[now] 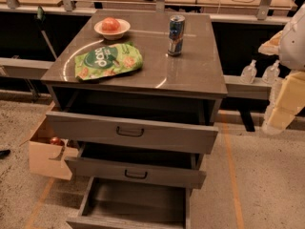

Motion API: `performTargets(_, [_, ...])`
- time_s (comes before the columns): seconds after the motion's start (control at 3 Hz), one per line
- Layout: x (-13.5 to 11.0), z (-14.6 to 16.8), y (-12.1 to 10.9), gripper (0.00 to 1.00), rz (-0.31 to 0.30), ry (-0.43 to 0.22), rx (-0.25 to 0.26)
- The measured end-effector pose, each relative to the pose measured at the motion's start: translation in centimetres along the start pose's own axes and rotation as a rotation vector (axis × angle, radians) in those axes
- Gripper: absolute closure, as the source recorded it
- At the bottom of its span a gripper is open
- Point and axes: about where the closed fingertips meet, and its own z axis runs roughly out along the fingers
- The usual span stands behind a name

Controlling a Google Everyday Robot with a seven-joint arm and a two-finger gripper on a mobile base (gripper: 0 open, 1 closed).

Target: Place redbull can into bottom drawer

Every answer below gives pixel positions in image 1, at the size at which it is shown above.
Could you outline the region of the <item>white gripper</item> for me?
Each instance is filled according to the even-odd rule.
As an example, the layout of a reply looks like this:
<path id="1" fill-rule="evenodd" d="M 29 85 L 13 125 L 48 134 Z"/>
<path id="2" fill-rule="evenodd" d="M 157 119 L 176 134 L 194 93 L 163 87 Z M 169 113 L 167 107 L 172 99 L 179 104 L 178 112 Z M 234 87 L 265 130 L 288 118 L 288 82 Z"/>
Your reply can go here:
<path id="1" fill-rule="evenodd" d="M 268 135 L 278 135 L 305 108 L 305 72 L 292 71 L 285 78 L 277 78 L 269 101 L 262 130 Z"/>

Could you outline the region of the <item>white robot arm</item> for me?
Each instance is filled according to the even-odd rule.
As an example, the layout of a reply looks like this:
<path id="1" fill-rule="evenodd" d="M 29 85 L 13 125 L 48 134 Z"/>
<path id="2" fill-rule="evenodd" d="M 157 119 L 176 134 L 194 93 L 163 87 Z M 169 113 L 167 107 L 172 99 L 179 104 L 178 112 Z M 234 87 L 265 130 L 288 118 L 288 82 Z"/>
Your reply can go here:
<path id="1" fill-rule="evenodd" d="M 284 29 L 263 43 L 258 51 L 279 56 L 279 63 L 291 72 L 276 80 L 270 92 L 262 130 L 268 135 L 283 132 L 305 107 L 305 4 Z"/>

